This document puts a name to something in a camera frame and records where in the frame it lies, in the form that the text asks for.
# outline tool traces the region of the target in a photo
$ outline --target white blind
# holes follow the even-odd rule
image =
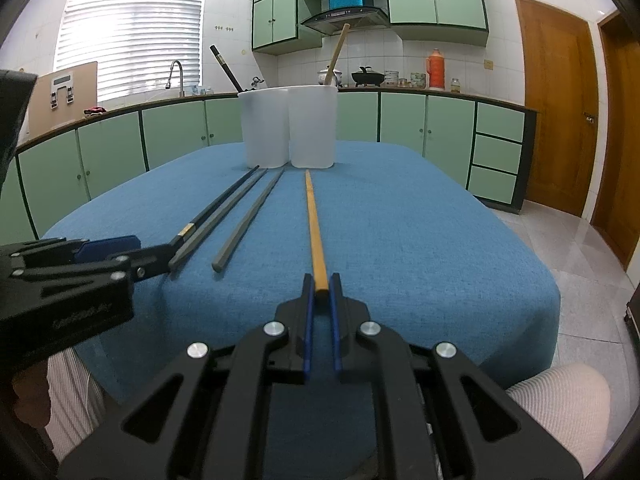
[[[200,83],[203,0],[67,0],[54,70],[97,61],[98,101]],[[178,82],[174,70],[172,88]]]

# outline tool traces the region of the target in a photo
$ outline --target thermos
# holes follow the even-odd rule
[[[444,90],[444,56],[436,48],[427,58],[429,90]]]

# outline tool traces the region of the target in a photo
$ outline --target blue tablecloth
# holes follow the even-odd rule
[[[372,318],[418,345],[458,345],[502,386],[546,369],[560,297],[531,250],[488,209],[417,153],[339,142],[336,164],[312,171],[329,273]],[[169,241],[244,172],[242,144],[205,148],[92,200],[48,233],[91,239],[135,234]],[[178,279],[136,284],[135,318],[78,345],[123,401],[194,341],[237,342],[300,294],[311,272],[302,170],[273,189],[222,275],[210,262],[267,174],[188,261]],[[338,479],[374,449],[366,386],[335,383],[328,320],[316,320],[311,384],[274,389],[266,477]]]

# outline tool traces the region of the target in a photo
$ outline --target white plastic container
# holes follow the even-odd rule
[[[289,152],[296,168],[334,164],[337,111],[335,86],[289,87]]]
[[[240,92],[242,140],[249,168],[279,168],[289,161],[287,88]]]

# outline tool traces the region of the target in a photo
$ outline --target tiled floor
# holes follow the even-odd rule
[[[561,307],[554,364],[583,362],[609,382],[611,445],[638,406],[638,363],[623,321],[633,285],[585,220],[533,202],[525,202],[519,216],[495,214],[556,278]]]

